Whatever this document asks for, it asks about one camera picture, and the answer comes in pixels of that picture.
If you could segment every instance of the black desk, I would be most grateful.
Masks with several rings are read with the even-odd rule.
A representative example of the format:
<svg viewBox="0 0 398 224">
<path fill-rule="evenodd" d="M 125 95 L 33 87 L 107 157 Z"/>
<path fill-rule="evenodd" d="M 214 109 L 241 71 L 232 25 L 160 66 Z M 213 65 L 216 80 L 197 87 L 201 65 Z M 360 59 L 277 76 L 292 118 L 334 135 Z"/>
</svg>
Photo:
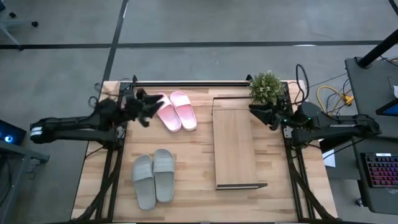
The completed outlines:
<svg viewBox="0 0 398 224">
<path fill-rule="evenodd" d="M 351 144 L 351 141 L 348 141 L 336 147 L 335 151 L 349 144 Z M 358 167 L 356 165 L 355 154 L 352 146 L 340 151 L 339 153 L 336 153 L 335 162 L 336 162 L 336 167 L 326 166 L 326 171 L 328 173 L 329 178 L 343 179 L 343 180 L 361 179 L 359 176 Z"/>
<path fill-rule="evenodd" d="M 398 192 L 394 194 L 398 189 L 370 188 L 360 157 L 364 152 L 398 153 L 398 117 L 376 115 L 378 108 L 395 98 L 392 86 L 398 85 L 398 68 L 376 60 L 370 68 L 363 69 L 354 58 L 346 59 L 345 64 L 358 113 L 373 117 L 382 131 L 377 138 L 365 139 L 353 147 L 361 178 L 358 186 L 362 200 L 372 212 L 398 215 Z"/>
<path fill-rule="evenodd" d="M 346 59 L 345 64 L 358 113 L 379 123 L 380 137 L 398 138 L 398 117 L 376 114 L 378 108 L 395 99 L 393 86 L 398 86 L 398 67 L 375 60 L 370 68 L 363 69 L 354 58 Z"/>
</svg>

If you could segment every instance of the concrete floor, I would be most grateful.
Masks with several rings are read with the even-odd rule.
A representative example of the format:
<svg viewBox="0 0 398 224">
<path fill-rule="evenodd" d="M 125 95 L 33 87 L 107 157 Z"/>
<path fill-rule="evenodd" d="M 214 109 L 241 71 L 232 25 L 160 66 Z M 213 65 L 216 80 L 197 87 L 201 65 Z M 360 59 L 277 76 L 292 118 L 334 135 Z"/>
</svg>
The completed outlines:
<svg viewBox="0 0 398 224">
<path fill-rule="evenodd" d="M 122 0 L 6 0 L 31 26 L 11 29 L 23 44 L 110 44 Z M 130 0 L 120 43 L 222 41 L 382 40 L 397 27 L 387 0 Z M 0 44 L 10 44 L 0 34 Z M 273 70 L 295 78 L 301 63 L 316 84 L 345 73 L 344 59 L 374 46 L 216 47 L 117 49 L 110 80 L 242 80 Z M 104 75 L 109 49 L 0 50 L 0 118 L 24 129 L 40 118 L 81 116 Z M 385 56 L 398 55 L 394 47 Z M 325 83 L 340 89 L 346 75 Z M 316 89 L 309 100 L 316 103 Z M 328 92 L 322 92 L 325 102 Z M 355 106 L 342 114 L 356 113 Z M 70 217 L 86 142 L 56 141 L 27 147 L 51 155 L 37 169 L 15 207 L 12 223 L 48 223 Z M 397 223 L 398 217 L 371 213 L 353 202 L 353 180 L 330 179 L 339 217 L 355 222 Z"/>
</svg>

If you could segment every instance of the wooden board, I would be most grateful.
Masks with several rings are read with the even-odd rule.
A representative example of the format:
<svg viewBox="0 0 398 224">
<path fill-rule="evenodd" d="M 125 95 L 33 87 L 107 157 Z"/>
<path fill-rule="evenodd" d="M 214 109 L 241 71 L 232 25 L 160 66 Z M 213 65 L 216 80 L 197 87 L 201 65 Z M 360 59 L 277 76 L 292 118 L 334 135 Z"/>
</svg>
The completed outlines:
<svg viewBox="0 0 398 224">
<path fill-rule="evenodd" d="M 258 188 L 248 110 L 213 111 L 217 189 Z"/>
<path fill-rule="evenodd" d="M 119 82 L 105 82 L 104 90 L 117 93 Z M 217 104 L 213 97 L 248 96 L 248 88 L 146 88 L 149 94 L 183 91 L 192 102 L 198 121 L 196 131 L 168 132 L 158 118 L 150 122 L 149 128 L 129 122 L 124 147 L 118 196 L 115 204 L 114 222 L 292 222 L 296 212 L 290 185 L 289 171 L 282 133 L 271 131 L 258 119 L 251 119 L 256 174 L 259 182 L 267 187 L 257 190 L 215 190 L 215 158 L 212 123 L 212 106 Z M 294 99 L 299 89 L 289 85 Z M 87 153 L 98 148 L 89 143 Z M 172 203 L 158 203 L 151 211 L 139 209 L 131 182 L 132 164 L 140 154 L 150 154 L 156 149 L 169 149 L 176 159 L 175 196 Z M 323 164 L 322 154 L 315 147 L 303 151 L 310 188 L 320 203 L 337 216 L 329 180 Z M 106 151 L 91 155 L 83 165 L 83 171 L 76 194 L 72 218 L 78 217 L 98 193 L 104 169 Z M 303 194 L 301 201 L 306 211 Z M 105 201 L 103 213 L 108 209 Z"/>
</svg>

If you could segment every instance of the slide sandal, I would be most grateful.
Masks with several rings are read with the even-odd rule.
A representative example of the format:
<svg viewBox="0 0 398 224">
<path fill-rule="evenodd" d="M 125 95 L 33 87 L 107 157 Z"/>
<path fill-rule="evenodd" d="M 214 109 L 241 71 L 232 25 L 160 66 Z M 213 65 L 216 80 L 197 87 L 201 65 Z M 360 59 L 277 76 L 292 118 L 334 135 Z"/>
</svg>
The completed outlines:
<svg viewBox="0 0 398 224">
<path fill-rule="evenodd" d="M 159 93 L 163 97 L 159 101 L 163 101 L 163 105 L 157 111 L 157 115 L 163 121 L 166 128 L 171 132 L 176 132 L 181 129 L 181 121 L 174 111 L 173 105 L 169 98 L 164 93 Z"/>
<path fill-rule="evenodd" d="M 174 158 L 166 149 L 155 151 L 154 176 L 157 200 L 170 202 L 174 196 Z"/>
<path fill-rule="evenodd" d="M 193 131 L 197 128 L 197 119 L 193 113 L 193 108 L 188 96 L 180 91 L 175 91 L 170 95 L 170 101 L 173 103 L 182 126 L 187 131 Z"/>
<path fill-rule="evenodd" d="M 144 210 L 155 208 L 155 181 L 152 173 L 152 159 L 149 155 L 141 155 L 134 161 L 132 183 L 136 189 L 138 206 Z"/>
</svg>

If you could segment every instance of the pink slide sandal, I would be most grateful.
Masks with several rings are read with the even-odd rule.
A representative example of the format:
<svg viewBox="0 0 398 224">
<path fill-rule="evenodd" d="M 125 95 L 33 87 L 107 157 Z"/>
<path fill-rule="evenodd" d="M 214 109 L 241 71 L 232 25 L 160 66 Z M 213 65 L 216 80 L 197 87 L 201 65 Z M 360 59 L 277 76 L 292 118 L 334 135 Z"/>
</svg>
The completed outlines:
<svg viewBox="0 0 398 224">
<path fill-rule="evenodd" d="M 193 114 L 193 108 L 188 96 L 180 91 L 175 91 L 170 95 L 170 101 L 184 129 L 187 131 L 195 130 L 197 128 L 197 119 Z"/>
<path fill-rule="evenodd" d="M 159 93 L 163 95 L 163 98 L 159 101 L 163 101 L 163 105 L 157 111 L 157 115 L 163 121 L 166 128 L 171 132 L 176 132 L 181 129 L 181 121 L 179 120 L 177 114 L 174 111 L 173 105 L 169 98 L 164 93 Z"/>
</svg>

